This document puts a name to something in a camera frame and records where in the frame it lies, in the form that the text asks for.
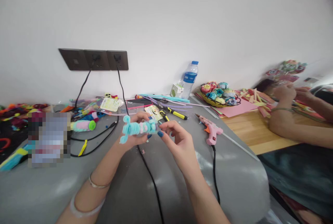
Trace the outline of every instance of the cardboard box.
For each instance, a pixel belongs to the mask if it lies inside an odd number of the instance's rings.
[[[174,84],[172,85],[172,89],[171,89],[171,93],[170,93],[170,95],[171,95],[172,97],[178,97],[178,98],[181,98],[181,96],[182,96],[182,94],[183,94],[183,91],[184,91],[184,88],[183,88],[181,85],[174,83]]]

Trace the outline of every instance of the table surface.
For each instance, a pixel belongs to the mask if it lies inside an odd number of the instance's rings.
[[[188,120],[168,114],[180,121],[193,136],[196,156],[205,180],[215,193],[213,183],[213,150],[206,144],[208,134],[194,113],[221,127],[241,146],[252,152],[227,126],[213,118],[203,107],[186,112]],[[90,138],[117,119],[105,116],[96,130],[76,133],[77,138]],[[110,149],[123,126],[122,117],[114,133],[92,154],[64,159],[52,168],[28,168],[24,162],[13,170],[0,173],[0,216],[2,223],[54,223],[72,196]],[[92,150],[107,133],[88,142]],[[216,143],[216,180],[221,206],[231,223],[255,223],[270,207],[267,174],[261,162],[245,153],[223,135]],[[71,152],[78,154],[82,142],[71,141]],[[172,154],[157,135],[142,144],[144,157],[155,179],[165,223],[195,223],[186,184]],[[112,180],[97,223],[161,223],[152,180],[136,147],[126,152]]]
[[[320,123],[298,113],[293,113],[293,117],[298,124],[332,127],[329,123]],[[271,132],[268,119],[263,118],[259,111],[222,120],[256,155],[299,144]]]

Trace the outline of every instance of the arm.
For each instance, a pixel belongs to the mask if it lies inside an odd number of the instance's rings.
[[[213,192],[205,181],[195,155],[192,136],[176,121],[160,125],[158,132],[184,175],[187,191],[199,224],[230,224]],[[173,142],[169,134],[175,137]]]
[[[140,112],[131,118],[131,122],[141,121],[142,119],[149,120],[149,114]],[[98,164],[96,169],[91,174],[91,181],[98,186],[108,185],[116,173],[120,159],[125,152],[137,144],[142,144],[147,141],[147,135],[142,137],[129,136],[125,144],[119,143],[120,137],[113,144],[108,153],[104,156],[102,161]],[[90,212],[97,208],[104,200],[110,186],[105,188],[94,188],[87,180],[76,194],[74,205],[80,212]],[[99,211],[89,217],[77,218],[70,210],[70,204],[65,208],[57,224],[70,223],[70,224],[92,224],[96,222]]]
[[[297,100],[304,102],[307,106],[324,117],[328,122],[333,123],[333,105],[315,97],[306,88],[296,88],[295,90],[297,93]]]
[[[276,88],[274,95],[280,100],[277,108],[291,109],[296,91],[292,85],[284,85]],[[273,111],[269,128],[275,134],[294,141],[333,149],[333,129],[295,124],[292,113],[287,110]]]

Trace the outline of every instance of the person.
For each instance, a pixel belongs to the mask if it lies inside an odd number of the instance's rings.
[[[131,118],[131,122],[148,121],[149,116],[147,112],[139,112]],[[165,122],[160,128],[158,135],[173,154],[184,176],[197,222],[230,224],[201,173],[191,134],[176,121]],[[120,159],[126,151],[145,143],[148,138],[147,134],[141,137],[129,136],[125,144],[120,144],[121,136],[72,198],[56,223],[95,223]]]
[[[309,211],[304,211],[309,209],[330,223],[333,220],[333,128],[296,124],[291,108],[294,99],[300,100],[333,123],[333,105],[292,84],[276,88],[274,96],[279,103],[272,111],[269,129],[302,144],[259,156],[269,183],[295,201],[295,206],[298,203],[298,213],[304,218],[309,220]]]

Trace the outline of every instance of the power socket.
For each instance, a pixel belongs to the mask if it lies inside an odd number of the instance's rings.
[[[59,49],[69,70],[90,70],[84,51],[81,49]]]
[[[111,70],[117,70],[117,64],[119,70],[128,70],[127,51],[107,50],[106,54]]]
[[[91,70],[110,70],[110,65],[105,50],[84,50],[84,55]]]

